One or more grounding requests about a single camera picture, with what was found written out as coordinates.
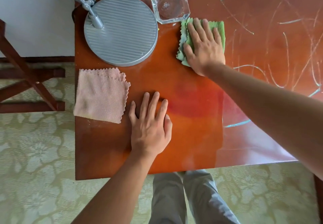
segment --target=wooden table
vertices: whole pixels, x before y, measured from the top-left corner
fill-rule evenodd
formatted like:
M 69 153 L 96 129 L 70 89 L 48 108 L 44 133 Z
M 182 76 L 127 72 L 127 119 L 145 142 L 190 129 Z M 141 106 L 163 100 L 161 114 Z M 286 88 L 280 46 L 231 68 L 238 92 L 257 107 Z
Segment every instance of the wooden table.
M 142 0 L 150 6 L 150 0 Z M 223 20 L 226 62 L 268 83 L 323 100 L 323 0 L 188 0 L 191 17 Z M 76 13 L 75 69 L 111 67 L 89 49 L 86 12 Z M 121 124 L 75 117 L 76 179 L 111 177 L 128 156 L 132 100 L 159 91 L 173 136 L 149 173 L 295 160 L 256 127 L 214 83 L 175 59 L 180 24 L 159 24 L 144 62 L 120 68 L 131 82 Z

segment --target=cleaning cloth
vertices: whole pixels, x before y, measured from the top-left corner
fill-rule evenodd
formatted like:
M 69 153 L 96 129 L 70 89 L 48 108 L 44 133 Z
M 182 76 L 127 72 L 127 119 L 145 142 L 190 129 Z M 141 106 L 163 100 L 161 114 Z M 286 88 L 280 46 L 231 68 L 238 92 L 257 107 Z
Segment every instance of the cleaning cloth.
M 193 18 L 189 17 L 188 19 L 184 20 L 181 22 L 181 39 L 180 39 L 180 47 L 178 48 L 178 52 L 176 55 L 176 58 L 182 61 L 183 65 L 189 66 L 186 57 L 183 52 L 183 44 L 186 42 L 192 47 L 192 50 L 194 51 L 194 46 L 193 42 L 190 36 L 190 33 L 188 32 L 187 29 L 187 24 L 188 23 L 193 23 Z M 223 46 L 223 52 L 224 52 L 224 47 L 225 47 L 225 34 L 224 34 L 224 22 L 215 22 L 215 21 L 209 21 L 209 27 L 213 33 L 214 28 L 218 28 L 219 34 L 221 36 L 221 41 L 222 41 L 222 46 Z
M 121 123 L 129 87 L 118 68 L 80 69 L 74 115 Z

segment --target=finger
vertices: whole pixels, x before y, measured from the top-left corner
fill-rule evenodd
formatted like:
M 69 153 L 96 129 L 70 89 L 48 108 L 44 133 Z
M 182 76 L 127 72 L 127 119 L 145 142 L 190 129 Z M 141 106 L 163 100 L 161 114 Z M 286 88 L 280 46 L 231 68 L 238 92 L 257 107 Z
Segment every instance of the finger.
M 195 57 L 195 54 L 193 53 L 192 47 L 189 44 L 184 43 L 183 49 L 184 49 L 186 59 L 192 59 L 192 58 Z
M 199 34 L 201 41 L 207 40 L 205 31 L 201 26 L 201 21 L 198 18 L 194 19 L 194 26 L 195 26 L 196 32 Z
M 168 101 L 166 99 L 164 99 L 161 103 L 161 106 L 158 110 L 157 116 L 156 116 L 156 120 L 157 121 L 164 121 L 166 112 L 167 112 L 167 106 L 168 106 Z
M 213 33 L 214 33 L 214 40 L 216 41 L 216 43 L 222 46 L 221 36 L 218 31 L 218 28 L 214 28 Z
M 130 106 L 130 111 L 129 111 L 129 118 L 130 118 L 132 125 L 134 125 L 137 120 L 137 116 L 136 116 L 135 111 L 136 111 L 136 103 L 134 101 L 132 101 L 131 106 Z
M 173 123 L 171 122 L 171 119 L 167 114 L 165 115 L 165 120 L 164 120 L 164 132 L 165 132 L 165 139 L 167 140 L 167 142 L 170 142 L 172 139 L 172 127 L 173 127 Z
M 210 40 L 210 41 L 214 40 L 212 31 L 209 27 L 209 22 L 206 19 L 203 19 L 203 28 L 204 28 L 204 31 L 205 31 L 205 34 L 206 34 L 206 37 L 208 38 L 208 40 Z
M 140 120 L 144 120 L 147 116 L 148 102 L 149 102 L 149 93 L 145 92 L 145 94 L 143 95 L 143 99 L 140 107 L 140 115 L 139 115 Z
M 155 119 L 155 112 L 156 112 L 158 100 L 159 100 L 159 92 L 156 91 L 150 101 L 147 117 Z
M 187 28 L 188 28 L 188 32 L 190 33 L 190 36 L 192 38 L 192 42 L 193 42 L 194 46 L 197 46 L 197 44 L 201 42 L 199 34 L 196 32 L 192 23 L 188 23 Z

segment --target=pants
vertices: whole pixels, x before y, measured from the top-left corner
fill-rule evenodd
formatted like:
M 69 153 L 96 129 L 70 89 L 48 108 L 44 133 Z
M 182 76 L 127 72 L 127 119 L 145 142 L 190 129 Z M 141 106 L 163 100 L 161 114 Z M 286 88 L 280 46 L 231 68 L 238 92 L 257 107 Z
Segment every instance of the pants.
M 236 216 L 218 194 L 213 177 L 205 170 L 156 174 L 149 224 L 187 223 L 186 196 L 196 224 L 238 224 Z

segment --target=white wall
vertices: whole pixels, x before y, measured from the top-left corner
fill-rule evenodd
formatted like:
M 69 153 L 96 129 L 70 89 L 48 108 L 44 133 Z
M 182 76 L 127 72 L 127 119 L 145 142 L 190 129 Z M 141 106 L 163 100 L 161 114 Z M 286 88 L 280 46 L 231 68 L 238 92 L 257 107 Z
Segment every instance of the white wall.
M 74 0 L 0 0 L 0 19 L 21 56 L 74 56 L 73 9 Z

